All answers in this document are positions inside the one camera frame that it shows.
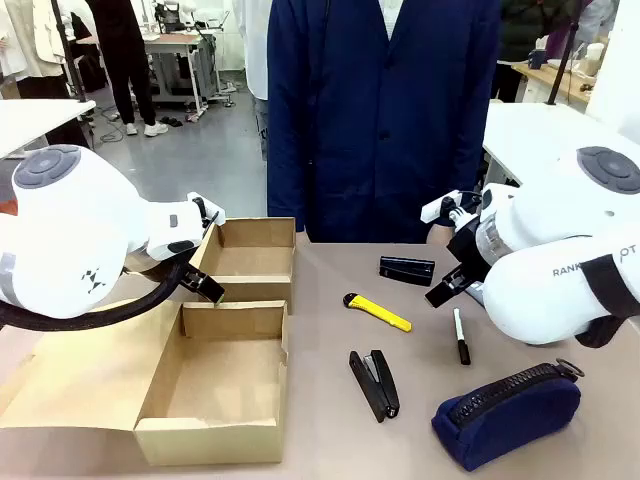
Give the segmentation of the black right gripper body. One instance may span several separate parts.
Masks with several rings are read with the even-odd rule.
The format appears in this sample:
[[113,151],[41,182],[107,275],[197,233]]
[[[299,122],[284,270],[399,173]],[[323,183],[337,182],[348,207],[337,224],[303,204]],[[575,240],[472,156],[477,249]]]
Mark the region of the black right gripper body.
[[459,265],[449,273],[458,283],[484,282],[489,273],[489,264],[482,257],[476,243],[479,219],[472,219],[453,236],[447,249],[458,260]]

